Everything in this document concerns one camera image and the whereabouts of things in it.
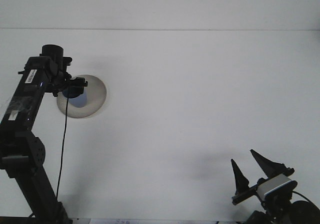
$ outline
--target sticker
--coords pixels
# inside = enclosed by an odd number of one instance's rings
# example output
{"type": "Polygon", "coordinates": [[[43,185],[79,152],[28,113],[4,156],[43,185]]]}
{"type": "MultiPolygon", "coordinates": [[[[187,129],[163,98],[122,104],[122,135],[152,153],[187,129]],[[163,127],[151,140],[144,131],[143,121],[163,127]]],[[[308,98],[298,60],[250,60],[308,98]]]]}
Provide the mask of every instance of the sticker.
{"type": "Polygon", "coordinates": [[[36,75],[37,70],[30,70],[30,73],[25,81],[26,84],[31,84],[32,80],[34,80],[34,77],[36,75]]]}
{"type": "Polygon", "coordinates": [[[16,120],[19,110],[12,110],[8,120],[16,120]]]}

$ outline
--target cable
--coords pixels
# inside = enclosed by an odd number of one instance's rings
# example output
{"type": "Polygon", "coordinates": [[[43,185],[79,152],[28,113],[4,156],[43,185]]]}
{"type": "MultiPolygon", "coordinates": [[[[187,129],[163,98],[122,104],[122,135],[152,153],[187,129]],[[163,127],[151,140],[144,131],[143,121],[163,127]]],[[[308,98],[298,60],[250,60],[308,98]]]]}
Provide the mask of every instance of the cable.
{"type": "Polygon", "coordinates": [[[66,124],[67,124],[66,122],[67,122],[67,121],[66,121],[66,120],[67,120],[67,117],[68,117],[69,90],[70,90],[70,85],[68,86],[66,106],[65,106],[65,107],[66,107],[66,108],[65,108],[65,109],[66,109],[66,110],[65,110],[66,113],[65,113],[65,121],[64,121],[64,122],[65,122],[65,123],[64,123],[65,126],[64,126],[64,132],[63,132],[63,133],[64,133],[64,134],[63,134],[63,135],[64,135],[64,136],[63,136],[64,138],[63,138],[63,140],[62,140],[61,160],[60,160],[60,161],[61,161],[61,162],[60,162],[60,171],[59,171],[58,185],[57,185],[57,188],[56,188],[56,189],[57,189],[57,191],[56,191],[56,196],[57,196],[56,198],[57,198],[57,200],[58,200],[59,186],[60,186],[61,173],[62,173],[62,165],[63,165],[63,159],[64,159],[64,158],[63,158],[63,157],[64,157],[64,152],[63,152],[63,151],[64,151],[64,148],[65,148],[65,147],[64,147],[64,146],[65,146],[65,145],[64,145],[64,144],[65,144],[65,137],[66,137],[66,136],[65,136],[65,135],[66,135],[65,133],[66,133],[66,131],[67,131],[67,126],[66,126],[66,124]]]}
{"type": "Polygon", "coordinates": [[[310,201],[308,198],[306,198],[304,195],[300,194],[299,192],[296,191],[292,191],[294,194],[297,194],[301,197],[303,197],[304,199],[306,199],[308,202],[310,202],[312,205],[316,206],[312,201],[310,201]]]}

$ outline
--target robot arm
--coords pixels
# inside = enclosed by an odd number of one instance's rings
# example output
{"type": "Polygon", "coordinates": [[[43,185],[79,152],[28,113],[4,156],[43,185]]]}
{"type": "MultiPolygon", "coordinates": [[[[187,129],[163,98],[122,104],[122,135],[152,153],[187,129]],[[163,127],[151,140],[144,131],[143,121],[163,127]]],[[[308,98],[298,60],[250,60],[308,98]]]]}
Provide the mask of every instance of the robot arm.
{"type": "Polygon", "coordinates": [[[36,219],[61,224],[70,220],[43,168],[45,147],[32,127],[45,92],[57,96],[72,85],[81,93],[88,85],[83,78],[71,80],[66,71],[71,61],[55,45],[45,45],[39,57],[30,57],[0,124],[0,169],[16,179],[36,219]]]}
{"type": "Polygon", "coordinates": [[[314,204],[307,201],[290,202],[293,190],[298,185],[295,180],[288,178],[294,173],[294,169],[272,162],[254,150],[251,150],[251,153],[268,177],[259,179],[252,187],[249,187],[249,181],[242,174],[236,162],[231,160],[236,183],[235,196],[232,197],[233,204],[237,205],[255,195],[266,210],[265,213],[254,211],[246,224],[319,223],[320,210],[314,204]]]}

